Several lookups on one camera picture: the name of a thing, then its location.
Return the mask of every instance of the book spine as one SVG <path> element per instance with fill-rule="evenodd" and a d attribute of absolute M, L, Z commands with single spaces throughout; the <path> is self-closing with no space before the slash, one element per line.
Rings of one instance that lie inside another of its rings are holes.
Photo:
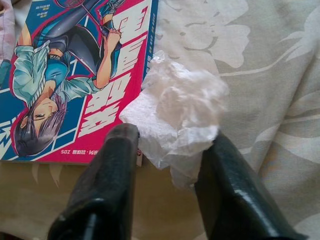
<path fill-rule="evenodd" d="M 146 55 L 144 60 L 143 79 L 145 79 L 150 69 L 150 61 L 154 54 L 158 3 L 159 3 L 159 0 L 151 0 L 150 22 L 149 22 L 149 30 L 148 30 L 148 38 L 147 38 L 147 46 L 146 46 Z"/>

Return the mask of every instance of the character's arm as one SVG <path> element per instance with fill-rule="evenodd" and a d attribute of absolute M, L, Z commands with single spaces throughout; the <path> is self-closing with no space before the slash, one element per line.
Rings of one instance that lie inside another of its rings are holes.
<path fill-rule="evenodd" d="M 21 31 L 21 34 L 20 34 L 20 37 L 18 39 L 18 45 L 19 46 L 32 46 L 31 35 L 30 35 L 30 32 L 28 30 L 26 23 L 24 24 L 22 31 Z"/>
<path fill-rule="evenodd" d="M 99 92 L 100 89 L 94 85 L 96 77 L 75 77 L 71 80 L 66 80 L 62 86 L 62 92 L 67 97 L 67 101 L 75 98 L 83 98 L 84 96 Z"/>
<path fill-rule="evenodd" d="M 24 25 L 18 46 L 14 50 L 17 58 L 14 61 L 12 87 L 14 95 L 27 105 L 32 103 L 35 93 L 41 88 L 47 67 L 48 45 L 48 42 L 43 44 L 36 52 L 32 46 L 29 30 Z"/>
<path fill-rule="evenodd" d="M 104 38 L 104 57 L 96 74 L 96 80 L 93 84 L 98 89 L 103 89 L 110 80 L 111 76 L 111 54 L 115 50 L 117 43 L 120 41 L 121 33 L 116 29 L 110 29 L 108 37 Z"/>

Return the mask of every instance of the hand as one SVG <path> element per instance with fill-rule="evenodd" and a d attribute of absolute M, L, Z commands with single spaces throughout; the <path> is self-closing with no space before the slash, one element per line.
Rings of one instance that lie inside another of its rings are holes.
<path fill-rule="evenodd" d="M 104 38 L 104 51 L 106 51 L 106 53 L 110 55 L 115 50 L 118 42 L 120 41 L 121 32 L 114 28 L 111 28 L 109 30 L 108 37 L 106 38 L 105 36 L 103 36 L 103 38 Z"/>

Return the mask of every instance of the character's face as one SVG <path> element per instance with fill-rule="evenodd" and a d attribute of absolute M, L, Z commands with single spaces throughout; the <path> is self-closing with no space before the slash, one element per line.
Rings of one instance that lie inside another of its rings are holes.
<path fill-rule="evenodd" d="M 58 111 L 57 104 L 48 97 L 46 97 L 36 105 L 32 116 L 36 136 L 38 136 L 39 134 L 42 123 L 46 121 L 49 117 L 51 117 L 52 114 L 54 114 L 56 111 Z M 22 129 L 26 126 L 27 120 L 28 117 L 26 116 L 20 125 Z"/>

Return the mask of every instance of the purple hair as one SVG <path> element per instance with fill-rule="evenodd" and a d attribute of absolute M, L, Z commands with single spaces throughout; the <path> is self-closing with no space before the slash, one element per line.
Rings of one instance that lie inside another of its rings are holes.
<path fill-rule="evenodd" d="M 13 130 L 14 143 L 17 154 L 20 157 L 32 156 L 42 152 L 57 137 L 65 119 L 67 103 L 57 94 L 53 95 L 52 100 L 55 101 L 58 110 L 41 124 L 38 136 L 34 124 L 36 103 L 32 105 L 26 115 L 15 126 Z M 25 117 L 27 117 L 26 125 L 21 128 L 21 123 Z"/>

